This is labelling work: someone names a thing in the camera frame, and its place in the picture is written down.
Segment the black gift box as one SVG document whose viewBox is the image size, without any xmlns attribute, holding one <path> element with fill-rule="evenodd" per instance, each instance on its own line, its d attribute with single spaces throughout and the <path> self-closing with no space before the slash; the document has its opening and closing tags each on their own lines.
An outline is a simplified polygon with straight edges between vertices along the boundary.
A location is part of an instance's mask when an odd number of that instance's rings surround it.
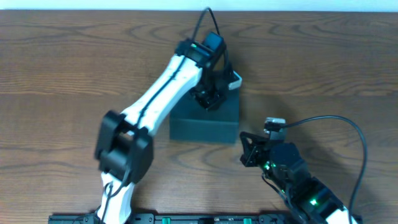
<svg viewBox="0 0 398 224">
<path fill-rule="evenodd" d="M 170 112 L 170 139 L 233 144 L 239 130 L 239 90 L 226 94 L 217 110 L 206 110 L 189 94 Z"/>
</svg>

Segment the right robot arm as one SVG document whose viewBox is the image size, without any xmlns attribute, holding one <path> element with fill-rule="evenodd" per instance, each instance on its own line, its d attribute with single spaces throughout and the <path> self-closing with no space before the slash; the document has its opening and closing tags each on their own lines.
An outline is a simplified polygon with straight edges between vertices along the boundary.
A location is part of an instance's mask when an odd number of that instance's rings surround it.
<svg viewBox="0 0 398 224">
<path fill-rule="evenodd" d="M 362 217 L 349 214 L 343 202 L 320 180 L 312 176 L 308 165 L 292 142 L 241 132 L 243 146 L 240 161 L 245 167 L 258 167 L 262 179 L 284 201 L 299 223 L 362 223 Z"/>
</svg>

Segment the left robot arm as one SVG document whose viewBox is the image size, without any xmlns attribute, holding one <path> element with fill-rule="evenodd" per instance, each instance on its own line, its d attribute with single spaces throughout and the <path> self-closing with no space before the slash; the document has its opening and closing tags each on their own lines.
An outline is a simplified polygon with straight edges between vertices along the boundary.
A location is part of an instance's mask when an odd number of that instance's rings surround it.
<svg viewBox="0 0 398 224">
<path fill-rule="evenodd" d="M 227 73 L 215 67 L 225 53 L 224 38 L 214 32 L 203 42 L 194 38 L 179 42 L 160 77 L 135 103 L 104 115 L 95 148 L 104 185 L 97 223 L 128 221 L 134 186 L 154 160 L 154 136 L 184 95 L 191 94 L 208 111 L 224 102 Z"/>
</svg>

